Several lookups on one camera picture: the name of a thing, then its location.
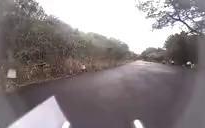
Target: tree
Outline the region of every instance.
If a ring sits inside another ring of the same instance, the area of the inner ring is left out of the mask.
[[[181,23],[190,33],[205,34],[205,0],[149,0],[137,7],[156,20],[154,29]]]
[[[165,50],[162,48],[149,47],[141,53],[140,58],[147,61],[154,60],[161,62],[165,59]]]
[[[185,64],[187,61],[197,63],[198,36],[186,35],[185,32],[170,35],[165,41],[166,57],[177,64]]]

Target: asphalt road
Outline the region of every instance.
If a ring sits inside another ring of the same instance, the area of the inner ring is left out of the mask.
[[[190,100],[193,70],[137,61],[0,95],[0,126],[6,127],[54,95],[73,128],[173,128]]]

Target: vegetation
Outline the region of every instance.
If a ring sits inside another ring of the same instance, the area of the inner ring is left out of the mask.
[[[146,18],[155,19],[155,29],[180,23],[189,33],[205,34],[205,0],[147,0],[137,7]]]
[[[73,29],[34,0],[0,0],[0,67],[18,70],[18,83],[100,70],[137,55],[114,38]]]
[[[200,39],[205,47],[205,0],[147,0],[139,1],[137,7],[146,13],[146,18],[154,19],[153,29],[178,25],[186,30],[167,38],[164,60],[198,63]]]
[[[147,48],[141,58],[147,61],[174,60],[176,64],[186,64],[188,61],[198,63],[198,35],[188,35],[185,32],[170,35],[164,43],[164,49]]]
[[[162,48],[149,47],[141,53],[141,59],[161,62],[165,59],[165,50]]]

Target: sky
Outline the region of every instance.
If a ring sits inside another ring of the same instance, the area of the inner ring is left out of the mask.
[[[147,47],[162,47],[166,38],[179,32],[177,28],[152,31],[153,20],[144,18],[135,0],[36,0],[47,14],[78,28],[114,37],[128,44],[131,51],[141,53]]]

